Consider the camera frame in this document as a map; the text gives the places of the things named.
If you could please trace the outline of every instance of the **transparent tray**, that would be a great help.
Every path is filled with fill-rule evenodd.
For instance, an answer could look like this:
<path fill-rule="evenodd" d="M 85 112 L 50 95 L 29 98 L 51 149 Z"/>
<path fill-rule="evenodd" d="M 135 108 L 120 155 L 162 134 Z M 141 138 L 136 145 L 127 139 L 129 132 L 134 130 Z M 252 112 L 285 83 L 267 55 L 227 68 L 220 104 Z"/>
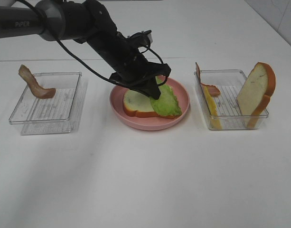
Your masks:
<path fill-rule="evenodd" d="M 194 75 L 197 80 L 198 99 L 210 130 L 258 129 L 263 120 L 269 116 L 266 109 L 257 116 L 241 114 L 237 95 L 246 80 L 242 70 L 198 70 Z M 211 114 L 200 82 L 215 85 L 220 90 L 220 95 L 213 97 L 217 106 L 217 115 Z"/>
<path fill-rule="evenodd" d="M 34 74 L 44 88 L 56 88 L 50 99 L 38 99 L 25 87 L 9 123 L 21 135 L 69 133 L 80 123 L 87 83 L 81 72 Z"/>

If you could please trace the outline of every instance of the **lettuce leaf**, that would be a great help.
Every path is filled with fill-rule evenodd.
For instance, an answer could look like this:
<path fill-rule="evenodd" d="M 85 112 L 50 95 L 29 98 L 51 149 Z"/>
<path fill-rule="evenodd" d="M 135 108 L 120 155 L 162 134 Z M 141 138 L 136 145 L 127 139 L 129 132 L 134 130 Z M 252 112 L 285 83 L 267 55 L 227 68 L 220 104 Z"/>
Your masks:
<path fill-rule="evenodd" d="M 156 77 L 157 84 L 162 83 L 159 78 Z M 161 95 L 158 100 L 150 97 L 150 104 L 154 111 L 161 116 L 167 115 L 181 115 L 182 111 L 179 107 L 177 97 L 173 93 L 173 89 L 167 84 L 159 86 Z"/>

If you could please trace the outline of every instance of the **pink plate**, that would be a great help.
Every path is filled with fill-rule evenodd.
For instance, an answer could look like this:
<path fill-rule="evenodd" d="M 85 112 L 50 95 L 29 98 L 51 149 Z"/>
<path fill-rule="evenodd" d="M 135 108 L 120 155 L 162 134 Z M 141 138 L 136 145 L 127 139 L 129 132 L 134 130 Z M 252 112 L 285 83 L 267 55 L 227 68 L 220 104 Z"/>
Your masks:
<path fill-rule="evenodd" d="M 177 124 L 188 111 L 189 96 L 185 88 L 174 79 L 168 78 L 167 85 L 173 88 L 174 94 L 177 96 L 182 115 L 175 119 L 166 119 L 161 117 L 131 117 L 123 111 L 123 96 L 127 88 L 115 86 L 110 94 L 110 103 L 117 117 L 126 125 L 145 131 L 156 131 L 169 128 Z"/>

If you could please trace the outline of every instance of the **white wall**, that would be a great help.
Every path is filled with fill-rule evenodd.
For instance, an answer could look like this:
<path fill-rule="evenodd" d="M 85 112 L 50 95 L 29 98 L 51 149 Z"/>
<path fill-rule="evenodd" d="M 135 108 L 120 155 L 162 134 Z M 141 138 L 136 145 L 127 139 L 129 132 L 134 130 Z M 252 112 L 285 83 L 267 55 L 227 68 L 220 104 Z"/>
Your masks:
<path fill-rule="evenodd" d="M 245 0 L 291 45 L 291 0 Z"/>

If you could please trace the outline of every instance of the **white tabletop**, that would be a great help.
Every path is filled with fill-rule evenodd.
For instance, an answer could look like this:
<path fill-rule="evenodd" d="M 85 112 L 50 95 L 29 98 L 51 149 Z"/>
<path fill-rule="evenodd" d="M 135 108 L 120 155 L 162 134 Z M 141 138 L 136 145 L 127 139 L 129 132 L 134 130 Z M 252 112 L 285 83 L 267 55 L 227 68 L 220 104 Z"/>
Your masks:
<path fill-rule="evenodd" d="M 76 61 L 0 62 L 0 228 L 291 228 L 291 57 L 164 60 L 190 109 L 156 132 L 122 124 L 109 104 L 113 86 Z M 277 86 L 260 129 L 207 129 L 195 61 L 246 74 L 257 61 L 272 66 Z M 8 124 L 25 87 L 22 63 L 34 73 L 82 71 L 89 83 L 77 132 L 20 136 Z"/>
<path fill-rule="evenodd" d="M 291 56 L 290 45 L 243 0 L 102 3 L 123 35 L 151 29 L 152 48 L 162 57 Z M 64 43 L 80 58 L 101 59 L 87 44 Z M 0 39 L 0 61 L 18 59 L 72 58 L 38 35 Z"/>

